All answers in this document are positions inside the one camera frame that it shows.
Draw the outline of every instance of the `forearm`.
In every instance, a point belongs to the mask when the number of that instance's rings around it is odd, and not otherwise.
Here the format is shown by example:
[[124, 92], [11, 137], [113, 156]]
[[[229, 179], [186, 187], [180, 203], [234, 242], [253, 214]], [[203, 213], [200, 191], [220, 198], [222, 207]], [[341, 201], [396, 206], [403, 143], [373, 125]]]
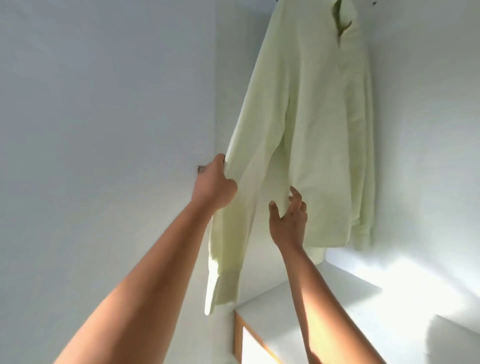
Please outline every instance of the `forearm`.
[[384, 363], [301, 248], [282, 252], [311, 364]]
[[108, 295], [57, 364], [161, 363], [212, 212], [190, 203]]

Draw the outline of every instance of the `hand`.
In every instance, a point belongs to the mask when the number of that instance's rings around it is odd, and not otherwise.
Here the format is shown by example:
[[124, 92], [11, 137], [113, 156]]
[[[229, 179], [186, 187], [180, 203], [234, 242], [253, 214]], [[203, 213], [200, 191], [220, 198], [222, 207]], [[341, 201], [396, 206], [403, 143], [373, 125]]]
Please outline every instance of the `hand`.
[[210, 209], [212, 213], [228, 205], [238, 190], [234, 180], [225, 178], [224, 162], [225, 154], [217, 154], [198, 174], [193, 188], [192, 202]]
[[276, 203], [272, 201], [269, 205], [270, 234], [281, 253], [289, 248], [303, 249], [303, 237], [308, 218], [307, 204], [302, 202], [300, 193], [293, 186], [290, 190], [292, 192], [292, 196], [288, 198], [290, 206], [282, 218], [278, 214]]

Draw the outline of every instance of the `wooden frame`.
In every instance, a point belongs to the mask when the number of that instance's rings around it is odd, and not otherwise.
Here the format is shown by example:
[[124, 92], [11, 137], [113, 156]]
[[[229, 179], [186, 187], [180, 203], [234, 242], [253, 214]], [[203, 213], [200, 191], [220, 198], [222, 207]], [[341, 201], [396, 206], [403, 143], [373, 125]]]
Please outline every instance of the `wooden frame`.
[[242, 353], [242, 345], [243, 345], [243, 328], [245, 328], [250, 335], [260, 344], [262, 348], [266, 350], [267, 353], [279, 364], [282, 364], [280, 359], [273, 353], [273, 351], [265, 344], [262, 338], [250, 327], [249, 324], [245, 322], [245, 320], [240, 316], [240, 314], [235, 311], [235, 328], [234, 328], [234, 335], [233, 335], [233, 355], [235, 359], [242, 364], [241, 361], [241, 353]]

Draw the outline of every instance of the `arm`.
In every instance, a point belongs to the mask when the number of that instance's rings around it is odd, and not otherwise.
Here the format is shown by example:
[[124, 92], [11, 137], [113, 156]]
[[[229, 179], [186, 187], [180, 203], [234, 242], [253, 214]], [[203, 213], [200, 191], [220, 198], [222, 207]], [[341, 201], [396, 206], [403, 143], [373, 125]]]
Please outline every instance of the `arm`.
[[213, 213], [237, 184], [219, 154], [199, 174], [192, 201], [137, 266], [91, 314], [55, 364], [162, 363]]
[[284, 217], [270, 203], [270, 233], [285, 266], [310, 364], [384, 364], [303, 250], [307, 205], [293, 196]]

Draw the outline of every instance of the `person's right hand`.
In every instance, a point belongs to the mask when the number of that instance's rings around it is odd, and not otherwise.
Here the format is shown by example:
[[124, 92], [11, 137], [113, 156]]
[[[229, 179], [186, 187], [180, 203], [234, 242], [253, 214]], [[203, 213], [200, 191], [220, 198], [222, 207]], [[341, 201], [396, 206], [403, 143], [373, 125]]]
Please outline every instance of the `person's right hand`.
[[270, 202], [270, 234], [275, 244], [284, 253], [289, 248], [303, 249], [303, 237], [307, 224], [307, 204], [302, 201], [300, 193], [290, 187], [292, 196], [289, 197], [290, 206], [281, 218], [274, 201]]

